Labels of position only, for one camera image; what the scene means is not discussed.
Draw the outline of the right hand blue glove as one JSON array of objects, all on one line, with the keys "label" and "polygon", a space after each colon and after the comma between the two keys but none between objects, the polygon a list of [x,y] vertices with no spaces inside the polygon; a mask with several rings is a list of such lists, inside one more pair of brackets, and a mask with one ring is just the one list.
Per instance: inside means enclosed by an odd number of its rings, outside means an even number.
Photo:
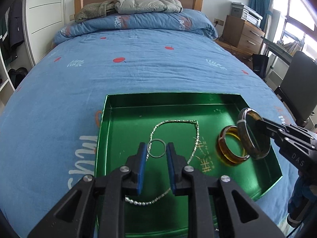
[{"label": "right hand blue glove", "polygon": [[301,171],[287,206],[287,222],[295,228],[300,225],[308,210],[316,203],[316,180],[313,180]]}]

